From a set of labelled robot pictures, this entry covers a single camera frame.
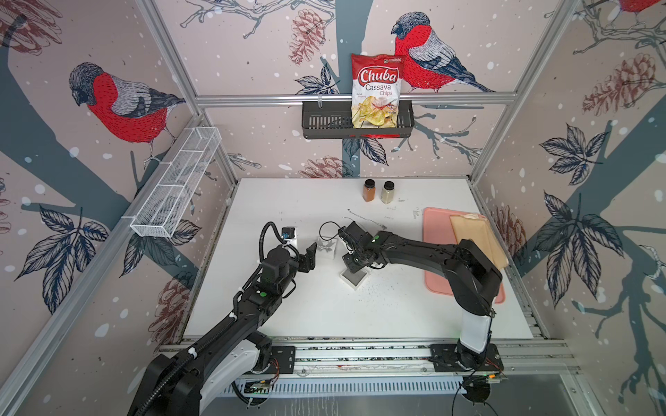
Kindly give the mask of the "white gift box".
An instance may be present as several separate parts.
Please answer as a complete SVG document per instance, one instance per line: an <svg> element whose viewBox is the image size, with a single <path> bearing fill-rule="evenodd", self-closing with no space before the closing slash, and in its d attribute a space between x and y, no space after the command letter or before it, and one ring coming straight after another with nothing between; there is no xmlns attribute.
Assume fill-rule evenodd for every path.
<svg viewBox="0 0 666 416"><path fill-rule="evenodd" d="M340 274L340 277L346 284L348 284L348 286L352 287L354 291L357 291L367 279L368 275L369 272L366 270L352 272L351 270L346 269Z"/></svg>
<svg viewBox="0 0 666 416"><path fill-rule="evenodd" d="M317 260L328 261L336 257L336 247L338 246L338 239L317 239Z"/></svg>

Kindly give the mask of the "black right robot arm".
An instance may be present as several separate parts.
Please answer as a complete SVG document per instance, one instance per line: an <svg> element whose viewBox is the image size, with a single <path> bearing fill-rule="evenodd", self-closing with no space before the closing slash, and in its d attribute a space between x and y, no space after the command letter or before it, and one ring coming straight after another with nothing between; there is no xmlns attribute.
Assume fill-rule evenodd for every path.
<svg viewBox="0 0 666 416"><path fill-rule="evenodd" d="M431 244L388 231L372 235L356 222L339 225L331 239L338 237L348 251L344 264L353 273L406 265L448 280L455 301L463 309L455 348L459 365L469 370L485 364L502 275L475 242L463 239L458 244Z"/></svg>

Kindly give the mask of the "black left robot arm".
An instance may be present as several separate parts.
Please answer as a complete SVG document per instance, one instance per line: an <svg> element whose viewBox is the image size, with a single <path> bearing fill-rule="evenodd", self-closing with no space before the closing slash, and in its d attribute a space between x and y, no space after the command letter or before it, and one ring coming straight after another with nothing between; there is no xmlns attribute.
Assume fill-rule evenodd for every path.
<svg viewBox="0 0 666 416"><path fill-rule="evenodd" d="M131 415L200 415L245 373L277 369L272 339L260 328L296 288L295 277L316 267L317 244L299 252L280 232L279 244L232 298L232 310L217 325L173 357L158 355L147 366L130 408Z"/></svg>

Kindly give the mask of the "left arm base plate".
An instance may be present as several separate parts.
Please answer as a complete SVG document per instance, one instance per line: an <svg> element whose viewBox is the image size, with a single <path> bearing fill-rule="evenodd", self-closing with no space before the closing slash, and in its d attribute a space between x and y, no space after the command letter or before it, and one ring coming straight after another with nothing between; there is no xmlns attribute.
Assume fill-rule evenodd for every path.
<svg viewBox="0 0 666 416"><path fill-rule="evenodd" d="M296 363L296 351L295 346L273 346L266 366L259 370L258 365L262 363L262 360L258 359L255 366L244 372L242 377L259 376L268 378L276 374L293 374Z"/></svg>

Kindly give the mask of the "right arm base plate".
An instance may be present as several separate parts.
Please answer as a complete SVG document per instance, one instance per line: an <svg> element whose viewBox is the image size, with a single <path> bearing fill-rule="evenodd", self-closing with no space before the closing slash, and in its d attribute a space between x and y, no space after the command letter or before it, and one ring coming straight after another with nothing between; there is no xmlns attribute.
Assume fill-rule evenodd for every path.
<svg viewBox="0 0 666 416"><path fill-rule="evenodd" d="M458 348L459 345L455 343L435 343L429 346L428 360L434 364L437 373L504 371L501 355L494 343L489 343L482 354L466 348L459 352Z"/></svg>

